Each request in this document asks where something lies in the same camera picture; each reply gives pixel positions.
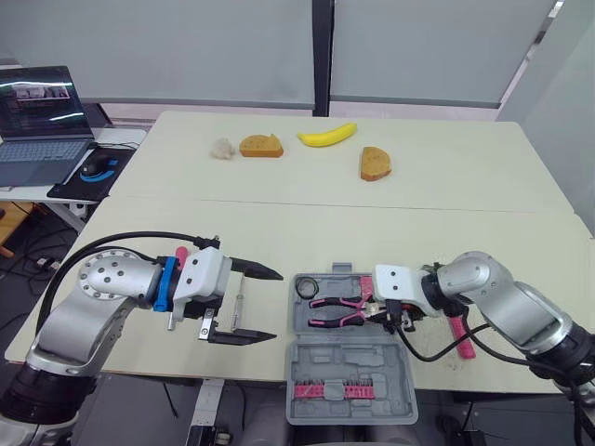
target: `laptop screen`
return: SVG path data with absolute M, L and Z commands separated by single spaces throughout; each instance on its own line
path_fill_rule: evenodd
M 66 136 L 92 138 L 68 68 L 0 70 L 0 137 Z

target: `laptop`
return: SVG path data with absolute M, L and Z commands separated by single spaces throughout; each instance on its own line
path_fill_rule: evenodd
M 0 186 L 62 182 L 93 141 L 66 67 L 0 70 Z

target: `banana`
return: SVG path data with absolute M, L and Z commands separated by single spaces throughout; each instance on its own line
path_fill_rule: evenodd
M 357 130 L 356 123 L 348 123 L 324 133 L 298 133 L 297 137 L 310 147 L 326 147 L 349 138 Z

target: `mouse pad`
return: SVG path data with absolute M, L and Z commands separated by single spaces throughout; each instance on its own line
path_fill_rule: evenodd
M 98 202 L 108 196 L 110 188 L 124 169 L 134 151 L 129 149 L 95 149 L 64 184 L 57 184 L 48 193 L 50 198 L 70 198 Z M 103 172 L 85 177 L 83 165 L 108 158 Z

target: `computer mouse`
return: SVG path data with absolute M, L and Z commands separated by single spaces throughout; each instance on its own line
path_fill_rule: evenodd
M 93 177 L 97 174 L 102 174 L 110 170 L 110 157 L 101 156 L 93 160 L 88 160 L 83 163 L 83 170 L 81 175 L 83 177 Z

